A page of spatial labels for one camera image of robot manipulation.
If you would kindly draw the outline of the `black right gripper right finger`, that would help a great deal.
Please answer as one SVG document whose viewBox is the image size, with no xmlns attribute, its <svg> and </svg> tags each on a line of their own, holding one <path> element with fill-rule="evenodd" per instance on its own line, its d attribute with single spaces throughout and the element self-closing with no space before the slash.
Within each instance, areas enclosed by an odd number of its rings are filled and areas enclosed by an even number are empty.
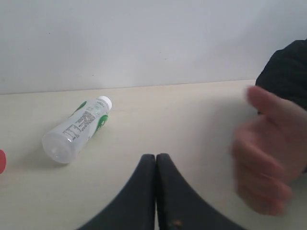
<svg viewBox="0 0 307 230">
<path fill-rule="evenodd" d="M 161 230 L 243 230 L 206 203 L 170 156 L 156 156 L 156 205 Z"/>
</svg>

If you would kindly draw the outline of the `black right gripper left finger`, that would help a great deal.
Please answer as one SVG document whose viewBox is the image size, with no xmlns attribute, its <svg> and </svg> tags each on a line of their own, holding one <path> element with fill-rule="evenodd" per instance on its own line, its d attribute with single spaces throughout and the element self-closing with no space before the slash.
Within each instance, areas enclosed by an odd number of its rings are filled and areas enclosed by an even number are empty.
<svg viewBox="0 0 307 230">
<path fill-rule="evenodd" d="M 155 156 L 144 154 L 118 195 L 81 230 L 153 230 Z"/>
</svg>

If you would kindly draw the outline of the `person's open right hand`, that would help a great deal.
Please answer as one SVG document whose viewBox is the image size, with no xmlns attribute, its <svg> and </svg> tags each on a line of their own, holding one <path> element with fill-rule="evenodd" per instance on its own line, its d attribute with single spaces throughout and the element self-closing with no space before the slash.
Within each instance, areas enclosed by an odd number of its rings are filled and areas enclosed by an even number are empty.
<svg viewBox="0 0 307 230">
<path fill-rule="evenodd" d="M 236 191 L 254 211 L 280 215 L 292 194 L 289 183 L 307 166 L 307 113 L 257 86 L 247 89 L 247 100 L 259 115 L 235 132 Z"/>
</svg>

